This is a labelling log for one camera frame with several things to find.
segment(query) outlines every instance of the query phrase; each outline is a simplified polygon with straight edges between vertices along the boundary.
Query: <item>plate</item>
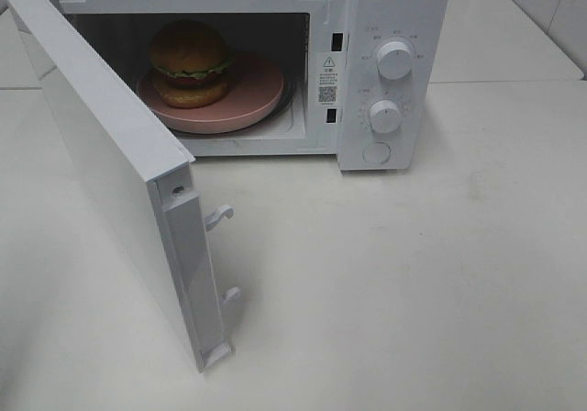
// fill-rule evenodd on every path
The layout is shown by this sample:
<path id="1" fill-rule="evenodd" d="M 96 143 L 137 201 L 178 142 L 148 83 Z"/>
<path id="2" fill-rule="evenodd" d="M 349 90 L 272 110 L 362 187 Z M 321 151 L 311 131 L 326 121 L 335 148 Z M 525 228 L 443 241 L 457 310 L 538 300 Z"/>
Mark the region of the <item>plate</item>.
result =
<path id="1" fill-rule="evenodd" d="M 151 82 L 154 69 L 137 86 L 138 97 L 169 128 L 196 134 L 218 134 L 256 124 L 278 105 L 283 74 L 272 61 L 254 53 L 239 53 L 228 69 L 228 93 L 209 106 L 168 106 Z"/>

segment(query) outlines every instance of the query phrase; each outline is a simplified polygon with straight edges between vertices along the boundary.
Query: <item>warning label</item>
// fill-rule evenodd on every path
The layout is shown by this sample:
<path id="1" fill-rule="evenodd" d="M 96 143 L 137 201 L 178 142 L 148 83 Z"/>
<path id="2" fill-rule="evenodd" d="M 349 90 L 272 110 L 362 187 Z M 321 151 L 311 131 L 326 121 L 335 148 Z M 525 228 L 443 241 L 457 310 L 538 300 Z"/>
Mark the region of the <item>warning label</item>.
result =
<path id="1" fill-rule="evenodd" d="M 338 104 L 338 82 L 340 53 L 322 52 L 317 54 L 317 99 L 322 106 Z"/>

